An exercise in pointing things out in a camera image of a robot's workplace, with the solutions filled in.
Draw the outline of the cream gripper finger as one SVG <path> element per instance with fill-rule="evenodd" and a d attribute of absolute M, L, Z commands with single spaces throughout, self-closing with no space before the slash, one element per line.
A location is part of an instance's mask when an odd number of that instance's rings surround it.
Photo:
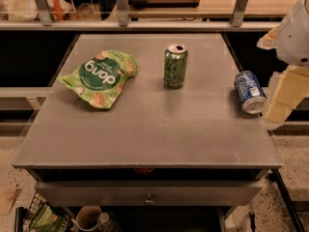
<path fill-rule="evenodd" d="M 309 69 L 289 65 L 283 72 L 274 72 L 268 83 L 263 118 L 269 124 L 281 125 L 309 94 Z"/>
<path fill-rule="evenodd" d="M 276 26 L 263 35 L 257 42 L 260 49 L 271 50 L 277 48 L 277 34 L 279 27 Z"/>

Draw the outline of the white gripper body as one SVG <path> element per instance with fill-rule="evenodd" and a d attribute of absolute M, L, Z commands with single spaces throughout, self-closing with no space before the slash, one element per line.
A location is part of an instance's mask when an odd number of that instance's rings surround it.
<path fill-rule="evenodd" d="M 297 0 L 281 21 L 276 38 L 277 58 L 309 66 L 309 0 Z"/>

